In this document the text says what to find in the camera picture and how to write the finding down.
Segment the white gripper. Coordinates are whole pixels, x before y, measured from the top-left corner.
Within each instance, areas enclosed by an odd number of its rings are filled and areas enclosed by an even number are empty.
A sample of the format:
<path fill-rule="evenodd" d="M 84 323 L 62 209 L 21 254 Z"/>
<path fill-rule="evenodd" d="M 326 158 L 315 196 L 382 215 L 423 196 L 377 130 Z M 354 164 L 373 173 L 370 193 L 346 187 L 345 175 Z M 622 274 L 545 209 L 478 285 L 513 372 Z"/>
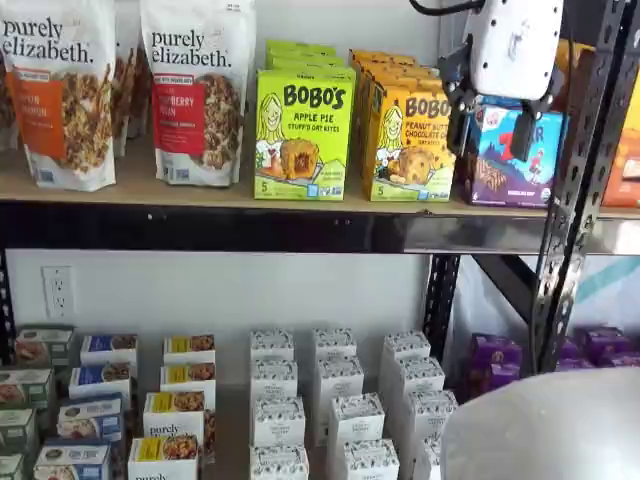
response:
<path fill-rule="evenodd" d="M 520 99 L 513 130 L 513 155 L 528 159 L 538 119 L 536 103 L 554 68 L 563 3 L 557 0 L 493 0 L 471 13 L 462 46 L 438 59 L 443 91 L 451 107 L 450 151 L 463 151 L 475 91 Z"/>

